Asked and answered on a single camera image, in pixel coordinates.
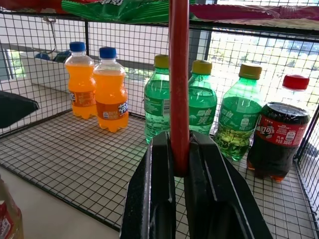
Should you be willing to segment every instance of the green label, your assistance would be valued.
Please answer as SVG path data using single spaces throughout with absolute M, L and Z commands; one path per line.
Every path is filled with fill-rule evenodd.
M 169 115 L 169 100 L 156 99 L 145 96 L 144 109 L 147 113 L 154 116 L 168 116 Z
M 189 125 L 205 126 L 214 121 L 216 106 L 210 108 L 189 107 Z
M 234 112 L 222 104 L 219 112 L 219 123 L 233 130 L 250 131 L 255 128 L 258 116 L 259 113 Z

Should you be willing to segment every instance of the yellow bottle cap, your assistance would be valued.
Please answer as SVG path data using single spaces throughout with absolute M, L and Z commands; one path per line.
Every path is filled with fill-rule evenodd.
M 193 61 L 191 68 L 192 73 L 210 75 L 213 64 L 209 61 L 196 60 Z
M 169 57 L 167 55 L 157 55 L 154 59 L 154 66 L 158 68 L 169 68 Z
M 239 76 L 258 80 L 263 68 L 258 64 L 253 63 L 243 63 L 240 66 Z

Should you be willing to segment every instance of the black plastic piece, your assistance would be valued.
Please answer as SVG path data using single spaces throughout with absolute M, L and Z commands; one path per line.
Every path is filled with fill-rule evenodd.
M 34 100 L 0 91 L 0 128 L 9 127 L 38 109 L 39 105 Z
M 271 239 L 245 179 L 208 136 L 192 132 L 184 179 L 191 239 Z
M 121 239 L 174 239 L 176 204 L 168 134 L 154 137 L 130 180 Z

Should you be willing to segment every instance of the bottle cap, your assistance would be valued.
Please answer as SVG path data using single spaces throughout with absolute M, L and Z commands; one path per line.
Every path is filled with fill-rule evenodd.
M 260 65 L 253 63 L 243 63 L 240 66 L 239 76 L 258 80 L 263 68 Z
M 116 58 L 116 48 L 114 47 L 101 47 L 100 57 L 102 59 L 114 59 Z
M 155 56 L 154 66 L 158 68 L 169 68 L 169 57 L 167 55 Z
M 300 75 L 286 75 L 284 77 L 283 87 L 292 90 L 305 90 L 309 84 L 309 78 Z
M 85 51 L 85 44 L 82 41 L 70 42 L 70 50 L 73 52 Z
M 192 73 L 210 75 L 213 64 L 209 61 L 196 60 L 193 61 L 191 68 Z

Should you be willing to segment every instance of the orange soda bottle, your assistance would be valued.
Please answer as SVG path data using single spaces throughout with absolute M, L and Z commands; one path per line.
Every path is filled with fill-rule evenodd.
M 96 116 L 94 61 L 85 53 L 84 42 L 70 43 L 72 55 L 65 61 L 70 74 L 69 91 L 75 116 L 88 119 Z
M 124 87 L 125 70 L 116 62 L 116 49 L 100 48 L 101 62 L 93 71 L 96 81 L 96 109 L 100 128 L 116 132 L 129 121 L 128 93 Z

